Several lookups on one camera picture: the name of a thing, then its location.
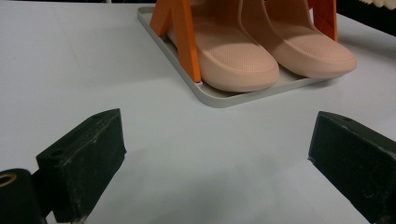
white tray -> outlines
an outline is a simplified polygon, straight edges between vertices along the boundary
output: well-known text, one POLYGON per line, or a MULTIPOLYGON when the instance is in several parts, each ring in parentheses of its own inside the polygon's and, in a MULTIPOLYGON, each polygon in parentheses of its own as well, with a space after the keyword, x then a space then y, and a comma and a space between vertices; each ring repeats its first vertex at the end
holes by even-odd
POLYGON ((181 67, 177 57, 177 49, 173 45, 173 43, 169 40, 169 38, 167 37, 159 38, 149 26, 153 10, 154 7, 140 7, 137 10, 137 18, 146 28, 146 30, 154 39, 154 41, 158 44, 158 46, 166 55, 166 57, 169 59, 169 61, 172 63, 172 65, 180 73, 181 77, 190 87, 190 89, 195 94, 195 96, 205 105, 209 105, 217 108, 239 105, 245 102, 261 99, 285 91, 295 90, 303 86, 328 80, 328 79, 300 77, 288 71, 284 67, 279 66, 279 70, 280 70, 279 81, 274 86, 262 91, 251 91, 244 93, 219 91, 217 89, 212 88, 211 86, 207 85, 204 82, 195 83, 194 81, 192 81, 192 79, 186 73, 186 71, 181 67))

pink slip-on shoe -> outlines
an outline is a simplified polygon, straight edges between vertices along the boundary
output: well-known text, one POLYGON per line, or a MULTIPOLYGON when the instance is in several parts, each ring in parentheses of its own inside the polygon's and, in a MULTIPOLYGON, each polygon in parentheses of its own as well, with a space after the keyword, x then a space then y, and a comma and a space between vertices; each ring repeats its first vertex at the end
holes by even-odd
MULTIPOLYGON (((222 91, 258 91, 274 85, 276 60, 243 28, 242 0, 191 0, 204 82, 222 91)), ((167 35, 177 46, 173 26, 167 35)))
POLYGON ((357 66, 352 52, 315 28, 306 0, 245 0, 241 21, 257 42, 295 74, 340 77, 357 66))

white table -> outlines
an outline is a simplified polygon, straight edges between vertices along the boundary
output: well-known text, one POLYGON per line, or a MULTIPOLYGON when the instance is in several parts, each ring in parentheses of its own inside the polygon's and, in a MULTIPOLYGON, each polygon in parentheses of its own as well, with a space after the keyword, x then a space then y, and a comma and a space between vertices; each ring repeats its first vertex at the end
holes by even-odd
POLYGON ((142 6, 0 2, 0 170, 34 172, 39 152, 120 108, 126 160, 87 223, 368 223, 307 154, 319 110, 396 139, 395 37, 339 16, 355 71, 216 109, 137 20, 142 6))

